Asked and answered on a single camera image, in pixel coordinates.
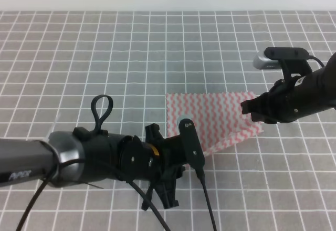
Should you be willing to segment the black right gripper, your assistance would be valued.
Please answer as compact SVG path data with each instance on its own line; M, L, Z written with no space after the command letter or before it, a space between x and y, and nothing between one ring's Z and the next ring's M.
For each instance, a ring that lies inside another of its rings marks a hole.
M240 105L242 114L251 113L253 122L289 123L327 110L326 96L325 88L316 78L304 77L291 89L272 88L259 98L245 100Z

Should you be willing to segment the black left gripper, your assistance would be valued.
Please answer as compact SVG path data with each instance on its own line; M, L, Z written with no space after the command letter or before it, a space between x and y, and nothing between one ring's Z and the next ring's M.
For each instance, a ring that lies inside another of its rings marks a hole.
M115 167L126 178L156 184L164 208L179 206L176 181L185 171L186 157L179 135L164 139L156 123L145 127L145 142L136 135L115 135Z

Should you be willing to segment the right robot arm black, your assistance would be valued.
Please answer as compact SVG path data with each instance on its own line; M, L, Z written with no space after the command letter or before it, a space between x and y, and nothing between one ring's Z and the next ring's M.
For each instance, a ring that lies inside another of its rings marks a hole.
M326 66L303 77L278 80L257 98L241 103L254 122L290 123L335 108L335 55Z

